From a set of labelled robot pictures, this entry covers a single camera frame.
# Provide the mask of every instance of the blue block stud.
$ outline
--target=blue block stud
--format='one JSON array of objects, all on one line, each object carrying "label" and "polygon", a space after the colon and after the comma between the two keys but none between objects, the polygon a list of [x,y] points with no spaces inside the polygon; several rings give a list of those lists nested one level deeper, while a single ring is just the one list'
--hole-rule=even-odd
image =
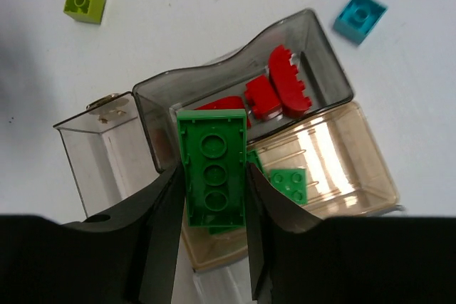
[{"label": "blue block stud", "polygon": [[388,7],[376,0],[350,0],[334,22],[333,28],[350,41],[360,44]]}]

